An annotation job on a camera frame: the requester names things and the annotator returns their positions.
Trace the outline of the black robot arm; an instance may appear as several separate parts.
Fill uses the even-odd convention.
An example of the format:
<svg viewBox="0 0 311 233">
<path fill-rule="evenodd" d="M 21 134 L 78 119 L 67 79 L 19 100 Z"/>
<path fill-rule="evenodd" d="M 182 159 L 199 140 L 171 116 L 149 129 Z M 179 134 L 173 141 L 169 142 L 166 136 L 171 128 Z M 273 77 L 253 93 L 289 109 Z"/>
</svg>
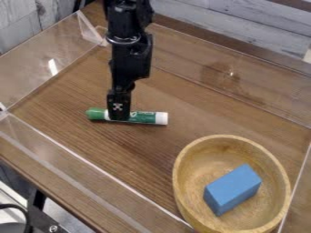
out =
<svg viewBox="0 0 311 233">
<path fill-rule="evenodd" d="M 109 116 L 127 121 L 135 82 L 151 74 L 154 36 L 146 27 L 153 23 L 155 11 L 150 0 L 103 0 L 103 11 L 109 23 L 106 39 L 113 47 Z"/>
</svg>

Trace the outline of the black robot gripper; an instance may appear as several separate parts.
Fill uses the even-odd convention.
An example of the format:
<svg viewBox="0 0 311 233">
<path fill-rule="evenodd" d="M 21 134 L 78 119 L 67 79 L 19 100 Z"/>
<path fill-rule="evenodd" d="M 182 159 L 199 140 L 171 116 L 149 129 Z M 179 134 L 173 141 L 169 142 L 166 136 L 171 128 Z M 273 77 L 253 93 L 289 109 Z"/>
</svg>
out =
<svg viewBox="0 0 311 233">
<path fill-rule="evenodd" d="M 113 89 L 107 94 L 109 116 L 115 121 L 127 121 L 131 93 L 118 91 L 133 90 L 134 83 L 151 74 L 154 36 L 150 33 L 142 33 L 133 37 L 118 37 L 109 33 L 107 41 L 113 46 L 110 61 Z"/>
</svg>

